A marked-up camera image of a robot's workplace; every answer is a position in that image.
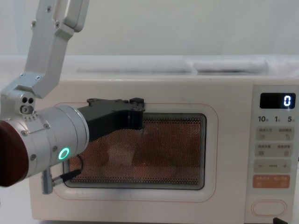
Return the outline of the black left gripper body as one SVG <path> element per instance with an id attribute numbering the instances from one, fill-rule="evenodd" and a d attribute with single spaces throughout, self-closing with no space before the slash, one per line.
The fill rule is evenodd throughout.
<path id="1" fill-rule="evenodd" d="M 129 128 L 129 101 L 91 98 L 88 105 L 79 108 L 87 122 L 89 142 L 111 134 L 114 131 Z"/>

